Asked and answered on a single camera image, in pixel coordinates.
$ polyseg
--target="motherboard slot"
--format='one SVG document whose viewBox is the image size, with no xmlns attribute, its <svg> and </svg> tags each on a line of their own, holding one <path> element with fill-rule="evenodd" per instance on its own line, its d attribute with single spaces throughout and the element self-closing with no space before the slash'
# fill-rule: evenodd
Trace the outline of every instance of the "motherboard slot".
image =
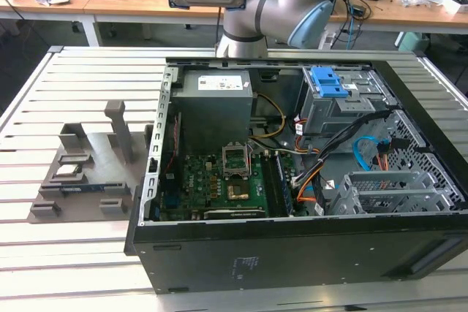
<svg viewBox="0 0 468 312">
<path fill-rule="evenodd" d="M 262 165 L 263 184 L 270 217 L 287 216 L 282 182 L 275 158 L 261 156 L 260 163 Z"/>
</svg>

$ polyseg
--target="desk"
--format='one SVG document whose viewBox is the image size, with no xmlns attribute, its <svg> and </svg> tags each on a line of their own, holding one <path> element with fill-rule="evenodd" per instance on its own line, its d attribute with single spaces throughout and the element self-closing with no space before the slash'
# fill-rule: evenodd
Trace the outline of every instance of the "desk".
<svg viewBox="0 0 468 312">
<path fill-rule="evenodd" d="M 443 7 L 403 7 L 396 0 L 367 1 L 372 16 L 364 31 L 416 31 L 443 34 L 468 34 L 468 14 L 449 15 Z M 69 4 L 44 7 L 34 0 L 13 0 L 21 15 L 29 20 L 80 21 L 90 46 L 99 46 L 98 22 L 216 24 L 217 8 L 171 9 L 167 0 L 71 0 Z M 18 16 L 0 0 L 0 18 Z M 346 20 L 346 7 L 337 1 L 328 31 L 338 31 Z M 145 37 L 149 36 L 146 26 Z"/>
<path fill-rule="evenodd" d="M 135 306 L 152 312 L 343 311 L 352 304 L 373 312 L 466 311 L 468 251 L 419 281 L 156 297 L 140 260 L 122 252 L 127 221 L 26 222 L 60 145 L 63 123 L 82 121 L 86 133 L 111 132 L 103 110 L 108 99 L 123 99 L 130 130 L 142 132 L 154 122 L 164 57 L 213 55 L 212 49 L 148 47 L 65 47 L 45 55 L 0 118 L 0 311 L 128 312 Z M 373 55 L 395 70 L 411 70 L 407 74 L 415 82 L 432 77 L 446 87 L 442 98 L 452 94 L 450 101 L 423 92 L 432 95 L 425 102 L 430 113 L 437 114 L 441 103 L 446 110 L 466 103 L 427 59 L 411 53 L 270 50 L 269 55 L 298 60 Z M 457 131 L 466 125 L 453 118 L 440 126 Z M 465 140 L 466 134 L 458 137 Z"/>
<path fill-rule="evenodd" d="M 358 0 L 353 4 L 362 5 Z M 403 7 L 397 0 L 366 1 L 372 8 L 372 16 L 364 21 L 364 31 L 414 31 L 441 34 L 468 34 L 468 14 L 450 15 L 444 7 Z M 329 21 L 329 31 L 338 31 L 346 20 L 346 7 L 338 0 Z"/>
</svg>

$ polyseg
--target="wooden desk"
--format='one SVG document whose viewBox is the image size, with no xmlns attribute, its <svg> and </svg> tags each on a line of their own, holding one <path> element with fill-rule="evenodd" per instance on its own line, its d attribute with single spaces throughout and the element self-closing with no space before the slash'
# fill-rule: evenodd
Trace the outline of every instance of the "wooden desk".
<svg viewBox="0 0 468 312">
<path fill-rule="evenodd" d="M 56 4 L 46 7 L 38 4 L 35 0 L 8 0 L 20 12 L 53 12 L 60 14 L 83 14 L 84 7 L 89 0 L 69 0 L 66 4 Z M 0 11 L 13 9 L 5 0 L 0 0 Z"/>
<path fill-rule="evenodd" d="M 352 0 L 352 3 L 362 5 L 358 0 Z M 366 0 L 366 3 L 372 8 L 372 16 L 363 24 L 363 29 L 401 31 L 405 30 L 401 28 L 403 26 L 424 28 L 428 33 L 454 33 L 459 28 L 468 33 L 468 14 L 450 15 L 444 7 L 436 4 L 403 7 L 398 0 Z M 330 22 L 343 23 L 345 20 L 346 7 L 343 1 L 338 0 Z"/>
<path fill-rule="evenodd" d="M 169 7 L 168 0 L 90 0 L 85 5 L 84 12 L 94 15 L 217 18 L 218 8 L 173 9 Z"/>
</svg>

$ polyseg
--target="white label sticker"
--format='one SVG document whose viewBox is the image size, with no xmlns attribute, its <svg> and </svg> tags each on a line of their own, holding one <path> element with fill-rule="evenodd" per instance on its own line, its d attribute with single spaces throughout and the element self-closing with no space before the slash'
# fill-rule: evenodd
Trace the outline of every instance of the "white label sticker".
<svg viewBox="0 0 468 312">
<path fill-rule="evenodd" d="M 241 76 L 201 76 L 198 78 L 199 91 L 241 91 Z"/>
<path fill-rule="evenodd" d="M 350 91 L 350 90 L 352 90 L 352 89 L 358 90 L 358 87 L 357 87 L 356 84 L 354 84 L 354 83 L 343 84 L 343 88 L 346 89 L 347 91 Z"/>
<path fill-rule="evenodd" d="M 318 202 L 315 203 L 315 212 L 317 212 L 317 215 L 323 216 L 323 208 L 318 204 Z"/>
<path fill-rule="evenodd" d="M 323 187 L 324 189 L 335 189 L 335 181 L 332 180 L 327 180 L 326 185 Z"/>
<path fill-rule="evenodd" d="M 300 124 L 300 123 L 296 123 L 296 124 L 295 124 L 295 133 L 296 133 L 297 135 L 302 135 L 302 133 L 303 133 L 302 124 Z"/>
</svg>

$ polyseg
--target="table leg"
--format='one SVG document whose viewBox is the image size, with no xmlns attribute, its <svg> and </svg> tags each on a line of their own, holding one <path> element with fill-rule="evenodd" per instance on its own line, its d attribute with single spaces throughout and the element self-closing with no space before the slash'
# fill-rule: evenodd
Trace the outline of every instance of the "table leg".
<svg viewBox="0 0 468 312">
<path fill-rule="evenodd" d="M 81 23 L 83 24 L 83 28 L 85 30 L 88 45 L 90 47 L 100 47 L 102 45 L 102 39 L 97 22 L 94 21 L 94 16 L 82 19 Z"/>
<path fill-rule="evenodd" d="M 16 26 L 16 20 L 0 20 L 0 22 L 12 36 L 16 37 L 20 35 L 20 30 Z"/>
<path fill-rule="evenodd" d="M 143 28 L 143 38 L 145 40 L 150 40 L 151 39 L 151 24 L 142 23 L 141 26 Z"/>
<path fill-rule="evenodd" d="M 396 47 L 400 46 L 401 41 L 403 40 L 403 37 L 404 37 L 405 33 L 406 32 L 400 32 L 399 35 L 397 36 L 396 41 L 395 41 L 395 46 Z"/>
</svg>

